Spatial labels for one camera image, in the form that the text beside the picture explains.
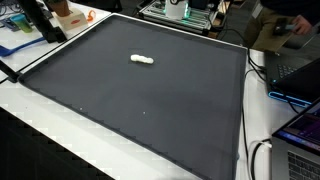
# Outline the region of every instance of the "laptop screen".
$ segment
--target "laptop screen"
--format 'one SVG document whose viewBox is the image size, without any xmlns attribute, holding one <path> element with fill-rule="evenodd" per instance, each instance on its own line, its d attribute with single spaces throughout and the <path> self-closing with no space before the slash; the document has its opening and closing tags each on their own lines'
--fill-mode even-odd
<svg viewBox="0 0 320 180">
<path fill-rule="evenodd" d="M 277 133 L 282 139 L 320 152 L 320 101 L 305 113 L 281 128 Z"/>
</svg>

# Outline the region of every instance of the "laptop keyboard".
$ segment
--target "laptop keyboard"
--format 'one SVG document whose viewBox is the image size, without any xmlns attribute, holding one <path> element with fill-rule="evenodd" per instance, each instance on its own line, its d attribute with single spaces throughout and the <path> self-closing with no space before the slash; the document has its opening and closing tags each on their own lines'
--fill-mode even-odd
<svg viewBox="0 0 320 180">
<path fill-rule="evenodd" d="M 288 152 L 290 180 L 320 180 L 320 164 Z"/>
<path fill-rule="evenodd" d="M 280 78 L 283 78 L 296 70 L 297 70 L 296 68 L 278 64 L 278 72 L 279 72 Z"/>
</svg>

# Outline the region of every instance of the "white table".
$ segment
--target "white table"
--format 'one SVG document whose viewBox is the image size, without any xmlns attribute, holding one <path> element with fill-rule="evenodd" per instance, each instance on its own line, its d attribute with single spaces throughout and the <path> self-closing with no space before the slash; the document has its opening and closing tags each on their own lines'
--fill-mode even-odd
<svg viewBox="0 0 320 180">
<path fill-rule="evenodd" d="M 33 51 L 33 56 L 37 57 L 39 53 Z M 252 51 L 251 57 L 258 64 L 262 64 L 263 54 L 261 52 Z M 266 94 L 265 84 L 255 73 L 250 73 L 247 77 L 244 95 L 249 144 L 255 140 L 270 137 L 274 130 L 294 116 L 294 112 L 287 103 L 270 99 Z M 0 106 L 114 179 L 199 179 L 170 161 L 26 89 L 19 83 L 12 84 L 5 81 L 0 84 Z M 237 180 L 248 180 L 242 128 L 239 153 Z M 257 154 L 257 180 L 271 179 L 269 161 L 270 153 L 268 149 L 262 147 Z"/>
<path fill-rule="evenodd" d="M 81 26 L 75 29 L 72 29 L 70 31 L 66 31 L 65 34 L 67 36 L 67 39 L 71 39 L 75 37 L 77 34 L 82 32 L 83 30 L 87 29 L 88 27 L 91 27 L 95 23 L 99 22 L 100 20 L 106 18 L 111 13 L 107 11 L 102 11 L 99 9 L 79 5 L 76 3 L 69 2 L 70 7 L 75 7 L 81 10 L 85 16 L 88 15 L 90 10 L 94 10 L 96 12 L 96 18 L 94 18 L 93 21 L 88 23 L 88 26 Z M 58 22 L 52 18 L 50 19 L 51 24 L 56 27 L 58 26 Z M 30 42 L 34 39 L 37 39 L 39 37 L 42 37 L 41 33 L 36 29 L 36 27 L 33 26 L 33 32 L 32 33 L 23 33 L 22 31 L 12 32 L 8 28 L 1 28 L 0 29 L 0 45 L 6 47 L 6 48 L 15 48 L 21 44 Z M 8 56 L 8 57 L 0 57 L 0 60 L 2 60 L 5 64 L 7 64 L 10 68 L 12 68 L 14 71 L 19 71 L 23 67 L 27 66 L 31 62 L 37 60 L 39 57 L 43 56 L 44 54 L 48 53 L 49 51 L 57 48 L 58 46 L 62 45 L 62 43 L 51 43 L 48 44 L 46 41 L 37 43 L 35 45 L 29 46 L 23 50 L 20 50 L 16 52 L 15 54 Z M 0 81 L 7 78 L 7 75 L 0 71 Z"/>
</svg>

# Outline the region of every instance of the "orange object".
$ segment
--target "orange object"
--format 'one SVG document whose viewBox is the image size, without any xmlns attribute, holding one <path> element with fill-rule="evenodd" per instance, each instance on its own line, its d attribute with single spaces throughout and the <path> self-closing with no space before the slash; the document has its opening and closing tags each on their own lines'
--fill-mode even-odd
<svg viewBox="0 0 320 180">
<path fill-rule="evenodd" d="M 94 10 L 90 10 L 90 11 L 89 11 L 89 14 L 88 14 L 87 21 L 90 22 L 90 21 L 92 21 L 95 17 L 96 17 L 96 12 L 94 12 Z"/>
</svg>

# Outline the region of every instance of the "person's hand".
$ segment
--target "person's hand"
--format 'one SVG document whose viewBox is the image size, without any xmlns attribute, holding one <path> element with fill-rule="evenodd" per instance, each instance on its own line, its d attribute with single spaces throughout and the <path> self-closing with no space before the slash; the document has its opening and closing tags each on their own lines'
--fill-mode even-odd
<svg viewBox="0 0 320 180">
<path fill-rule="evenodd" d="M 296 35 L 305 35 L 311 32 L 312 25 L 301 15 L 297 16 L 292 23 L 295 25 L 292 32 Z"/>
</svg>

